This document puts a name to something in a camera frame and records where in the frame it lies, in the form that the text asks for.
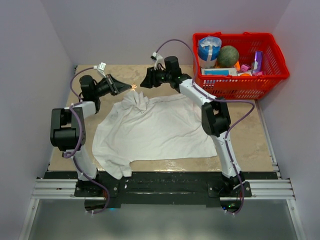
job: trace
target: red plastic basket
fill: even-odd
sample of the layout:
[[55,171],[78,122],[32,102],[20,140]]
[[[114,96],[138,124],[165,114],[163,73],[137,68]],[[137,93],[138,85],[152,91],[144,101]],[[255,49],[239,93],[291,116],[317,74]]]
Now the red plastic basket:
[[198,56],[198,41],[214,36],[222,40],[222,46],[234,46],[239,52],[239,63],[250,65],[254,60],[256,51],[263,51],[262,70],[263,76],[222,76],[202,75],[198,67],[195,82],[208,93],[226,99],[261,99],[280,81],[289,77],[285,58],[270,33],[222,34],[195,33],[193,35],[193,52]]

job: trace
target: gray wall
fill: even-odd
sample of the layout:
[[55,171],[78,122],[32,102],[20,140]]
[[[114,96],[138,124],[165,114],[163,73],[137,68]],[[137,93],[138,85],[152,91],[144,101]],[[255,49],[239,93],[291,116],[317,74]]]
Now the gray wall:
[[51,109],[64,106],[71,61],[39,0],[0,7],[0,239],[19,237],[52,152]]
[[[290,0],[41,0],[72,62],[148,64],[195,32],[272,32]],[[191,63],[180,43],[163,56]]]
[[274,35],[291,77],[261,101],[281,173],[310,240],[320,235],[320,1],[292,0]]

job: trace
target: wooden table surface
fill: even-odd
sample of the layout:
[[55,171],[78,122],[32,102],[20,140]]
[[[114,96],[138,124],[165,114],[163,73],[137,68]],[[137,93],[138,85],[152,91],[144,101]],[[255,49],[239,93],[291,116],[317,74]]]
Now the wooden table surface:
[[[81,71],[93,65],[79,65],[76,71]],[[143,92],[148,98],[170,96],[177,92],[170,88],[169,84],[162,84],[160,87],[147,89],[140,87],[140,83],[146,76],[149,65],[107,65],[105,73],[112,74],[117,80],[127,83],[136,84],[135,89]],[[193,75],[191,65],[182,65],[182,72]],[[97,70],[91,69],[81,73],[73,81],[73,89],[80,93],[79,79],[84,75],[91,75],[98,82],[101,80]],[[85,120],[86,129],[86,149],[92,161],[96,164],[99,171],[103,168],[96,161],[92,154],[92,143],[98,124],[100,124],[112,109],[114,103],[120,102],[125,93],[117,96],[110,94],[100,98],[101,108],[99,113],[90,116]],[[76,103],[77,98],[71,92],[68,97],[67,106]],[[231,122],[235,122],[242,117],[249,109],[249,104],[245,103],[228,103]],[[243,172],[272,172],[267,142],[257,110],[255,109],[245,120],[240,122],[230,133],[231,142],[235,152],[236,159]],[[191,172],[213,172],[221,171],[219,157],[207,158],[183,158],[170,160],[138,160],[130,164],[132,171],[191,171]],[[62,157],[62,152],[57,147],[54,148],[52,158],[48,167],[49,171],[75,171],[75,167],[71,159]]]

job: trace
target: dark green round object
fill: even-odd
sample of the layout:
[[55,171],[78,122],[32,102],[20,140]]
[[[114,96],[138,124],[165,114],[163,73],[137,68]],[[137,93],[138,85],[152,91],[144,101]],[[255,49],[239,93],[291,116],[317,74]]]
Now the dark green round object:
[[217,60],[221,68],[232,68],[239,60],[239,52],[234,46],[223,46]]

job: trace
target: purple chocolate bar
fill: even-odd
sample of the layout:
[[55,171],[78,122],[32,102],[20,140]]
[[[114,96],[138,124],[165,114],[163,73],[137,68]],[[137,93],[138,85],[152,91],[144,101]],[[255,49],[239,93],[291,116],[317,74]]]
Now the purple chocolate bar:
[[254,62],[252,63],[252,73],[258,73],[261,71],[262,67],[262,51],[255,51]]

